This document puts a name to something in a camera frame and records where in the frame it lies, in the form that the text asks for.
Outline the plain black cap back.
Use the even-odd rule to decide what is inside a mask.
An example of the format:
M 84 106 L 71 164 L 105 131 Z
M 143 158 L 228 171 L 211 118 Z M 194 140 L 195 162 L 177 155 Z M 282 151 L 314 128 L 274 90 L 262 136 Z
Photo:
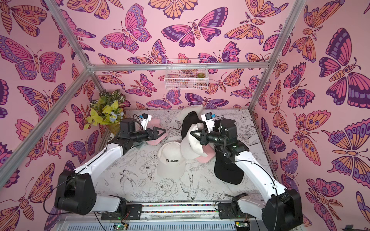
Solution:
M 189 131 L 190 127 L 193 124 L 202 124 L 204 125 L 204 122 L 198 118 L 198 115 L 195 111 L 192 111 L 188 113 L 188 115 L 184 118 L 182 129 L 181 129 L 181 136 L 182 139 L 184 139 L 187 135 L 187 132 Z

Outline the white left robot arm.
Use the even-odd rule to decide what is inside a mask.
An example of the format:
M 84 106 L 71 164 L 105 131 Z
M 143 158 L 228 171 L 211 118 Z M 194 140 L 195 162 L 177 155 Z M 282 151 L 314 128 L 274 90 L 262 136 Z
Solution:
M 64 170 L 59 175 L 55 196 L 56 209 L 78 215 L 107 212 L 118 214 L 122 218 L 127 214 L 124 198 L 98 195 L 95 185 L 100 175 L 135 144 L 157 141 L 166 133 L 165 129 L 159 127 L 148 128 L 148 119 L 141 120 L 139 131 L 136 130 L 136 124 L 137 120 L 133 118 L 123 119 L 119 123 L 119 131 L 103 151 L 80 167 Z

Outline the white Colorado cap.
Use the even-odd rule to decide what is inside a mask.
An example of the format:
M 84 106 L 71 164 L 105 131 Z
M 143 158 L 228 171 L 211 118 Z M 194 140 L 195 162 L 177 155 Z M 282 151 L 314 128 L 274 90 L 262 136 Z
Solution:
M 181 144 L 168 142 L 157 152 L 157 173 L 162 178 L 181 178 L 186 170 L 186 159 L 181 153 Z
M 192 160 L 192 159 L 196 159 L 199 156 L 205 156 L 205 154 L 203 153 L 202 147 L 206 145 L 201 145 L 199 140 L 197 140 L 190 134 L 191 131 L 196 131 L 196 130 L 200 130 L 203 128 L 204 128 L 204 125 L 200 123 L 193 124 L 190 127 L 189 131 L 187 132 L 186 137 L 182 139 L 181 153 L 182 153 L 182 156 L 186 160 Z

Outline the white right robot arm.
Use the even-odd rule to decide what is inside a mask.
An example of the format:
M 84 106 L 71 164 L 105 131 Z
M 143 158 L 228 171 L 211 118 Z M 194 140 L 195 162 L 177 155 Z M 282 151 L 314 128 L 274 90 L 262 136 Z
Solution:
M 221 119 L 216 124 L 216 127 L 190 132 L 201 145 L 214 145 L 215 176 L 230 184 L 240 184 L 247 176 L 263 197 L 257 200 L 247 194 L 236 196 L 231 204 L 234 212 L 261 220 L 269 231 L 302 231 L 304 221 L 299 193 L 295 189 L 288 190 L 259 164 L 248 146 L 238 139 L 234 120 Z

